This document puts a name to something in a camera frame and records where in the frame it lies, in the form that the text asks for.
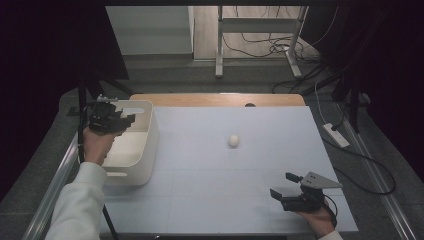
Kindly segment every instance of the plastic container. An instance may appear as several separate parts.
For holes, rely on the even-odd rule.
[[[117,110],[136,114],[135,122],[122,136],[115,138],[103,168],[107,171],[105,184],[143,185],[149,181],[155,162],[159,128],[148,101],[122,100],[112,102]]]

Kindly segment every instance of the metal rail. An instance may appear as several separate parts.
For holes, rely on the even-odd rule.
[[[362,140],[361,135],[355,132],[349,121],[344,121],[344,127],[353,140],[353,145],[356,148],[356,151],[364,156],[371,158],[371,154],[369,153],[364,141]],[[376,164],[365,159],[362,160],[362,163],[364,164],[364,167],[376,190],[380,192],[389,191],[390,188],[384,179],[380,168]],[[395,225],[395,228],[398,231],[401,239],[416,240],[416,235],[396,197],[393,194],[381,196],[381,201],[386,207],[386,210],[389,213],[390,218],[392,219],[393,224]]]
[[[57,169],[46,194],[43,197],[43,200],[41,200],[41,203],[38,206],[37,211],[31,220],[31,223],[25,231],[25,234],[22,238],[23,240],[38,240],[43,234],[44,228],[46,227],[50,215],[53,212],[56,200],[59,197],[59,193],[65,185],[72,166],[77,159],[77,135],[78,134],[75,134],[74,138],[72,139],[71,145],[69,145],[69,148],[66,151],[65,156],[63,157],[62,162]]]

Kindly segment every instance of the hand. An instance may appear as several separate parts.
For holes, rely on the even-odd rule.
[[[84,153],[85,161],[103,165],[107,153],[112,148],[116,136],[122,135],[125,131],[117,133],[100,134],[90,128],[84,129]]]
[[[324,208],[320,208],[316,212],[296,213],[308,221],[309,226],[311,226],[318,238],[322,238],[335,230],[333,223],[331,222],[331,216]]]

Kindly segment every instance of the white egg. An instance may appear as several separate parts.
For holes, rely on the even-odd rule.
[[[240,137],[237,135],[231,135],[230,139],[228,139],[228,144],[230,144],[231,147],[237,147],[240,143]]]

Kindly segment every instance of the white table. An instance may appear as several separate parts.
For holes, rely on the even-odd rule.
[[[288,235],[306,222],[272,199],[301,193],[285,172],[337,181],[310,109],[298,107],[156,107],[160,138],[150,181],[105,186],[119,233]],[[240,145],[227,145],[232,134]],[[339,208],[339,231],[357,231],[342,190],[325,190]],[[103,221],[101,232],[109,229]]]

